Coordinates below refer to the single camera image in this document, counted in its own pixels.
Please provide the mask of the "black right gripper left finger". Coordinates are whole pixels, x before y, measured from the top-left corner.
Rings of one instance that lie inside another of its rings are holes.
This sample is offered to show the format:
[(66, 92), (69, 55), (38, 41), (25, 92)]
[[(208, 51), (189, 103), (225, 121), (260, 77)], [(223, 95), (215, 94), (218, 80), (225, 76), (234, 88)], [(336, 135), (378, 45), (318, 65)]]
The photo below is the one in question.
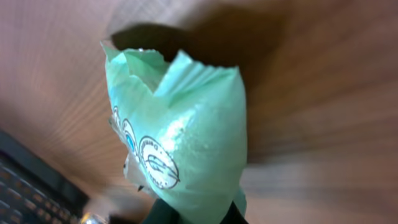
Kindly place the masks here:
[(179, 224), (180, 215), (164, 200), (158, 198), (142, 224)]

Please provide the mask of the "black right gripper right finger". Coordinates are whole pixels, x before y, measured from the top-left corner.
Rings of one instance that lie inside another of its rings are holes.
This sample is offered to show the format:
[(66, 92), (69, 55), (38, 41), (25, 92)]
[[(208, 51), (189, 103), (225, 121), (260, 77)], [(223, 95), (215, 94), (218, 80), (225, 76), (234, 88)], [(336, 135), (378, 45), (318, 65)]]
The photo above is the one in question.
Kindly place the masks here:
[(224, 216), (220, 224), (248, 224), (248, 222), (241, 215), (236, 204), (232, 202), (227, 214)]

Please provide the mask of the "mint wet wipes pack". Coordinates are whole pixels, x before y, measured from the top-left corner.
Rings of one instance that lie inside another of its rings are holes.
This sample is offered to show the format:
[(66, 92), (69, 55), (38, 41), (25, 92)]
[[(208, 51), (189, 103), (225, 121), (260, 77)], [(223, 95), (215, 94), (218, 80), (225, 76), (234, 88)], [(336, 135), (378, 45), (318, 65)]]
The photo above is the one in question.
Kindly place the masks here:
[(104, 45), (111, 127), (126, 145), (125, 178), (164, 200), (180, 223), (221, 223), (232, 202), (245, 217), (246, 95), (238, 67), (178, 51)]

